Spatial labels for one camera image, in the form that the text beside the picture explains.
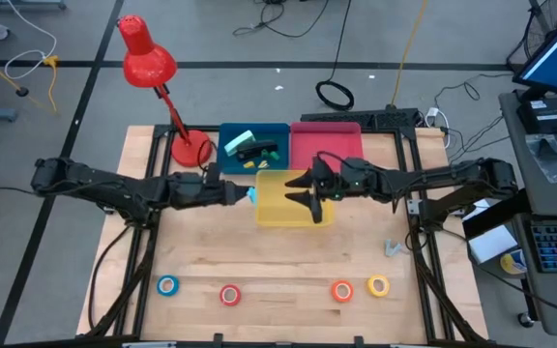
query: yellow bin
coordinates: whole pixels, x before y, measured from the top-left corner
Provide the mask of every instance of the yellow bin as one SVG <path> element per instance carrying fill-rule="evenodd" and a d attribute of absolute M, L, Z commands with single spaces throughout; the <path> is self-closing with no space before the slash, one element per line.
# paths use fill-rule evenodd
<path fill-rule="evenodd" d="M 333 202 L 321 202 L 322 220 L 314 223 L 310 210 L 285 198 L 286 193 L 302 192 L 305 188 L 287 188 L 285 183 L 302 176 L 304 170 L 260 170 L 256 176 L 257 224 L 269 227 L 321 227 L 335 221 Z"/>

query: concrete floor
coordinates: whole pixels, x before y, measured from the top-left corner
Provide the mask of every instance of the concrete floor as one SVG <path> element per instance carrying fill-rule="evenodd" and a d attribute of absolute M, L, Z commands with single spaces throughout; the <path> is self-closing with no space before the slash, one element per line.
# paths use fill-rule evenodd
<path fill-rule="evenodd" d="M 23 13 L 57 36 L 56 53 L 62 60 L 91 67 L 116 1 L 67 3 L 69 9 L 65 12 L 34 9 Z M 120 15 L 143 15 L 155 41 L 180 62 L 332 62 L 346 4 L 346 0 L 331 1 L 315 28 L 295 40 L 267 30 L 232 37 L 235 28 L 258 20 L 260 5 L 253 5 L 252 1 L 126 0 Z M 289 0 L 276 27 L 299 33 L 308 27 L 322 5 L 321 0 Z M 340 61 L 397 63 L 419 7 L 419 0 L 354 1 Z M 527 1 L 519 0 L 431 2 L 408 62 L 502 64 L 522 34 L 527 9 Z M 0 22 L 14 33 L 0 43 L 0 59 L 34 47 L 49 48 L 48 37 L 27 27 L 14 14 L 0 12 Z M 105 60 L 120 61 L 124 52 L 116 32 L 110 38 Z M 399 107 L 416 106 L 426 112 L 443 86 L 483 73 L 478 68 L 440 71 L 433 67 L 404 72 L 396 101 Z M 15 72 L 24 70 L 16 68 Z M 168 85 L 183 118 L 190 124 L 288 123 L 298 121 L 304 113 L 329 111 L 314 92 L 315 83 L 329 73 L 319 69 L 277 71 L 272 65 L 263 69 L 180 69 Z M 40 68 L 21 83 L 34 97 L 46 102 L 50 74 L 49 68 Z M 89 68 L 59 69 L 55 88 L 61 113 L 58 117 L 16 97 L 0 79 L 0 107 L 18 111 L 15 123 L 0 123 L 0 186 L 28 189 L 35 160 L 59 155 L 89 75 Z M 339 70 L 335 75 L 336 82 L 355 94 L 354 110 L 383 108 L 390 101 L 395 78 L 396 71 L 388 69 Z M 467 136 L 497 117 L 497 96 L 515 88 L 509 77 L 481 78 L 474 85 L 481 93 L 480 101 L 471 101 L 460 89 L 446 92 L 439 100 L 451 128 Z M 115 170 L 127 126 L 165 123 L 167 117 L 153 92 L 132 88 L 121 69 L 101 68 L 72 158 Z M 505 135 L 506 127 L 501 123 L 482 143 Z M 509 141 L 469 155 L 466 158 L 497 157 L 515 163 Z M 0 191 L 0 315 L 41 205 L 42 199 Z M 103 214 L 93 205 L 57 198 L 7 343 L 73 337 L 102 223 Z M 515 315 L 525 310 L 521 294 L 488 275 L 476 272 L 476 277 L 492 339 L 513 345 L 557 347 L 557 337 L 544 333 L 540 324 L 526 330 L 516 323 Z"/>

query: wooden platform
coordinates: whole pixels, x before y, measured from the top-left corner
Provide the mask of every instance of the wooden platform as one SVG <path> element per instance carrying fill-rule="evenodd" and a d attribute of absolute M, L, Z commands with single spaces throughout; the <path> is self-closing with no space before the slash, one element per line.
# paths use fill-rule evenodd
<path fill-rule="evenodd" d="M 143 177 L 152 130 L 129 128 L 120 174 Z M 417 135 L 423 166 L 446 165 L 441 132 L 418 130 Z M 363 145 L 367 160 L 398 167 L 391 135 L 363 134 Z M 188 169 L 172 161 L 169 170 Z M 225 179 L 249 185 L 254 181 L 254 177 L 244 176 Z M 448 191 L 433 191 L 431 196 L 444 192 Z M 393 214 L 390 204 L 365 198 L 335 204 L 336 222 L 323 228 L 259 227 L 248 199 L 232 207 L 164 210 L 141 338 L 211 340 L 214 333 L 223 333 L 226 341 L 348 343 L 354 335 L 362 335 L 367 343 L 425 343 L 412 256 L 407 252 L 392 258 L 384 255 L 385 240 L 403 243 L 407 233 L 404 205 L 399 204 Z M 454 218 L 449 218 L 446 227 L 462 233 Z M 119 217 L 106 217 L 97 256 L 122 229 Z M 97 282 L 95 320 L 121 290 L 131 236 L 132 232 L 104 259 Z M 439 234 L 437 240 L 449 296 L 474 329 L 486 337 L 465 243 L 446 234 Z M 179 293 L 170 298 L 156 292 L 158 278 L 167 274 L 181 281 Z M 385 298 L 374 298 L 366 290 L 366 280 L 375 274 L 385 275 L 391 283 Z M 333 300 L 330 285 L 338 279 L 354 285 L 351 302 Z M 238 285 L 243 292 L 237 306 L 220 302 L 219 291 L 227 283 Z M 135 302 L 133 295 L 126 332 L 132 329 Z M 432 310 L 439 312 L 432 295 L 431 303 Z M 87 303 L 79 333 L 88 331 L 86 307 Z M 435 323 L 441 337 L 438 316 Z"/>

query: lamp base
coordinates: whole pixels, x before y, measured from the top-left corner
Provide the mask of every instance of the lamp base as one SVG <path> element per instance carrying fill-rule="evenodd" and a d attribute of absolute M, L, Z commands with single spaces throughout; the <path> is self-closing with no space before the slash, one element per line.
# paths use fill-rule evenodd
<path fill-rule="evenodd" d="M 212 155 L 210 137 L 203 131 L 189 130 L 189 139 L 191 144 L 187 144 L 179 132 L 175 135 L 173 144 L 171 144 L 173 159 L 185 167 L 195 167 L 209 160 Z"/>

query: red desk lamp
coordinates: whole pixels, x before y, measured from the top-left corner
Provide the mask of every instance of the red desk lamp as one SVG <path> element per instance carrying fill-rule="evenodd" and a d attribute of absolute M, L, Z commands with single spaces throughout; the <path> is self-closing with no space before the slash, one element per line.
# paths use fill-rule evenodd
<path fill-rule="evenodd" d="M 185 167 L 205 162 L 212 154 L 210 138 L 199 130 L 187 130 L 169 98 L 165 83 L 178 70 L 175 60 L 163 47 L 152 41 L 143 18 L 125 15 L 119 21 L 120 33 L 128 52 L 124 58 L 124 77 L 134 87 L 154 88 L 166 103 L 178 133 L 171 144 L 171 156 Z"/>

